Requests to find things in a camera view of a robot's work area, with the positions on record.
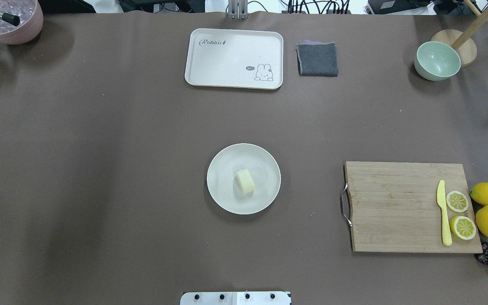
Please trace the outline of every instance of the pink bowl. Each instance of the pink bowl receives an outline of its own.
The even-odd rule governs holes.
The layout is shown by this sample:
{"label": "pink bowl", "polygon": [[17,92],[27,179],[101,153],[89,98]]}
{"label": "pink bowl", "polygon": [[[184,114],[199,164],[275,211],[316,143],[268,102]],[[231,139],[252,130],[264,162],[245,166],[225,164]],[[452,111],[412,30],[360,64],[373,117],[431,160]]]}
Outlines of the pink bowl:
{"label": "pink bowl", "polygon": [[42,29],[43,22],[41,6],[38,1],[35,1],[35,10],[31,18],[11,31],[0,33],[0,42],[6,44],[26,43],[37,37]]}

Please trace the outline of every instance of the lemon slice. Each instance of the lemon slice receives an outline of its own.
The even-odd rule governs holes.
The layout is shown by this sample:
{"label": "lemon slice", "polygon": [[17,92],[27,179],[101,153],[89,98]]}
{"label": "lemon slice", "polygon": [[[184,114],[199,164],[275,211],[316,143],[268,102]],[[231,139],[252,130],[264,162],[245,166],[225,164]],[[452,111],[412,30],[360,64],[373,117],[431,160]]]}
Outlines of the lemon slice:
{"label": "lemon slice", "polygon": [[458,238],[468,241],[476,236],[476,225],[472,219],[465,216],[455,216],[449,222],[451,232]]}
{"label": "lemon slice", "polygon": [[455,212],[465,212],[468,210],[469,201],[466,196],[459,191],[450,191],[446,196],[447,206]]}

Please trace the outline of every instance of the cutting board handle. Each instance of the cutting board handle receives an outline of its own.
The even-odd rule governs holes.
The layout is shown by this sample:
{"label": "cutting board handle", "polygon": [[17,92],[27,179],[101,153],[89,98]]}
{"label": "cutting board handle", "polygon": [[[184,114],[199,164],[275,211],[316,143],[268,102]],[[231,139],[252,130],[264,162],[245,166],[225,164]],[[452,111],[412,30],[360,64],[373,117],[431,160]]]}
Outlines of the cutting board handle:
{"label": "cutting board handle", "polygon": [[[344,189],[340,193],[340,212],[342,213],[342,216],[344,216],[344,218],[347,220],[347,226],[351,228],[353,227],[353,224],[351,220],[349,220],[349,218],[344,214],[344,193],[347,193],[347,183],[344,185]],[[351,215],[351,207],[349,203],[347,204],[347,208],[349,209],[349,213],[347,214]]]}

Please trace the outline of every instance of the knife handle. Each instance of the knife handle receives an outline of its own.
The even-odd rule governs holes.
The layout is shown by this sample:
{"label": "knife handle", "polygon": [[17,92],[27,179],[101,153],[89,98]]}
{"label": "knife handle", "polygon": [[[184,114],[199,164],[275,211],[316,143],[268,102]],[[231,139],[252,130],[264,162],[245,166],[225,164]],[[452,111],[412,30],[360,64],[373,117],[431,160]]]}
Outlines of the knife handle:
{"label": "knife handle", "polygon": [[451,246],[451,230],[449,229],[449,221],[447,220],[447,209],[442,209],[442,243],[446,246]]}

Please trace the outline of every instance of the white plate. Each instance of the white plate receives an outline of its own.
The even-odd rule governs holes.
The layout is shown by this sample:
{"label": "white plate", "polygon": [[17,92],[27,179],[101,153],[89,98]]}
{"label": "white plate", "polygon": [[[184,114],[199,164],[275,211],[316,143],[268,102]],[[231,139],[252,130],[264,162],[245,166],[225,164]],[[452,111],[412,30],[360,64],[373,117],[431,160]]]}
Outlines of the white plate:
{"label": "white plate", "polygon": [[267,31],[196,29],[184,77],[194,86],[277,89],[283,81],[283,38]]}
{"label": "white plate", "polygon": [[[244,194],[236,181],[236,172],[247,168],[255,191]],[[234,144],[222,149],[212,159],[207,172],[208,190],[225,210],[248,215],[264,210],[280,190],[280,168],[265,149],[253,144]]]}

